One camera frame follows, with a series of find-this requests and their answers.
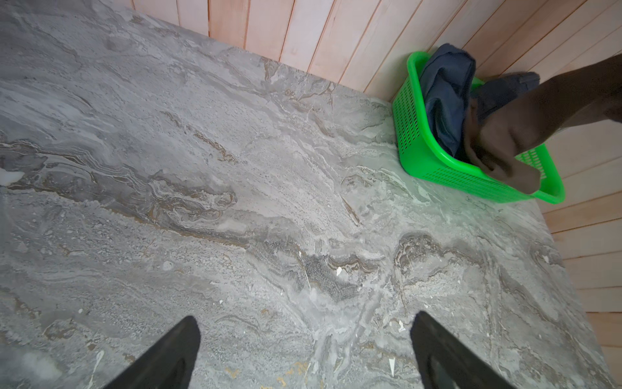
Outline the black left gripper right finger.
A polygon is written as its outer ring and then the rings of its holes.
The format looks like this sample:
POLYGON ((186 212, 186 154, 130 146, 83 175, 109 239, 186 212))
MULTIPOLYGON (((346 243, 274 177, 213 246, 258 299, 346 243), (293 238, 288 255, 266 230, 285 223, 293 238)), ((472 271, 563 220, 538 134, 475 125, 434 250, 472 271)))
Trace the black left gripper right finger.
POLYGON ((425 388, 513 387, 425 311, 414 317, 410 337, 425 388))

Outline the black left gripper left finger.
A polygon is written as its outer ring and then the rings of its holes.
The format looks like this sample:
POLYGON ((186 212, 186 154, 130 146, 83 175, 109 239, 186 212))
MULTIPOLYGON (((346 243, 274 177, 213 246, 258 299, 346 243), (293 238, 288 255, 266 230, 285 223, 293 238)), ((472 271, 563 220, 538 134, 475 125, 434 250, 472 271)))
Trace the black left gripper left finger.
POLYGON ((186 316, 106 387, 187 388, 200 343, 195 317, 186 316))

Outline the brown trousers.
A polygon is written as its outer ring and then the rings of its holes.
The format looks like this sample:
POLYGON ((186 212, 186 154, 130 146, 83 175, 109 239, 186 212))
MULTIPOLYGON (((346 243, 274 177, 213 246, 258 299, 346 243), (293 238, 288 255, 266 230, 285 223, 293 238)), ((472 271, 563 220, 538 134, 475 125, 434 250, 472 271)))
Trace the brown trousers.
POLYGON ((512 100, 480 122, 471 102, 463 121, 466 159, 489 177, 526 195, 540 188, 540 171, 517 155, 560 129, 621 120, 621 56, 566 72, 512 100))

